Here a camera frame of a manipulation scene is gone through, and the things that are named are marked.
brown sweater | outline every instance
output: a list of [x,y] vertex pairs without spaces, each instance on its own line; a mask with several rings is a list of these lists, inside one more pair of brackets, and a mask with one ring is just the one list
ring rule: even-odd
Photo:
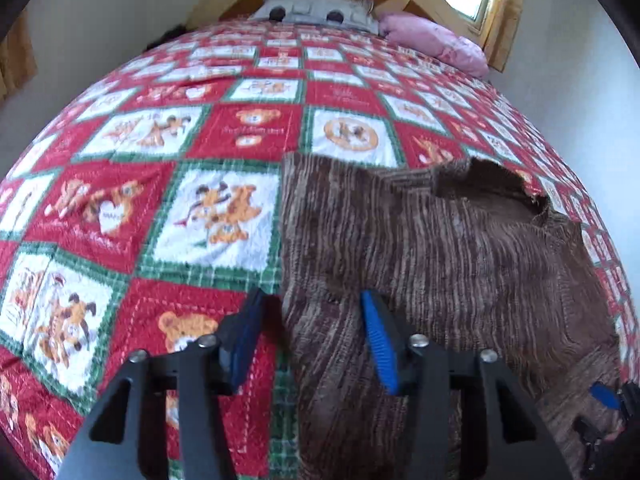
[[389,171],[291,153],[281,230],[300,479],[391,476],[406,400],[376,375],[364,288],[447,348],[495,349],[577,471],[571,423],[578,412],[609,422],[587,388],[618,377],[618,342],[580,226],[547,198],[533,200],[519,176],[476,159]]

pillow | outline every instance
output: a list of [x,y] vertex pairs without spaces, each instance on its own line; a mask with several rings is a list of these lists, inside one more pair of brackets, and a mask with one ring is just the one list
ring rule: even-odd
[[252,20],[309,23],[378,33],[372,0],[265,0]]
[[380,20],[380,34],[389,41],[417,50],[474,77],[489,73],[482,49],[448,28],[408,12],[386,14]]

blue gripper pad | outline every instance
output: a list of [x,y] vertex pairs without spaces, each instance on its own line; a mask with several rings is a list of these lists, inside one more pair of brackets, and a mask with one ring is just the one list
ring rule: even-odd
[[380,382],[391,395],[400,393],[400,379],[398,376],[398,355],[394,349],[390,313],[382,303],[382,298],[372,290],[364,290],[360,294],[360,303],[364,316],[367,339],[376,362]]
[[600,381],[591,385],[589,393],[594,399],[599,400],[607,408],[612,410],[620,409],[620,399],[618,398],[618,394],[608,386],[602,384]]
[[240,312],[225,316],[216,332],[222,343],[220,365],[234,392],[244,383],[254,358],[262,328],[265,298],[266,295],[260,288],[253,288],[244,300]]

curtain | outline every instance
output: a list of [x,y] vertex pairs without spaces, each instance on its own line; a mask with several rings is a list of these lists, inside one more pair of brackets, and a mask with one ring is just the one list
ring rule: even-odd
[[36,73],[36,63],[23,12],[0,43],[0,102]]
[[489,66],[502,72],[513,46],[524,0],[489,0],[480,30],[480,46]]

quilt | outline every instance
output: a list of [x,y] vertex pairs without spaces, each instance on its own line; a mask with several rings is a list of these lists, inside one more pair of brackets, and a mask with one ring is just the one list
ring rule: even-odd
[[[0,184],[0,429],[38,478],[55,476],[131,351],[177,351],[251,286],[278,292],[280,160],[294,150],[388,168],[474,156],[516,171],[582,225],[623,376],[638,376],[638,321],[598,209],[495,88],[371,34],[223,22],[92,85]],[[295,478],[295,395],[261,335],[246,383],[222,402],[240,478]],[[172,393],[166,421],[178,480]]]

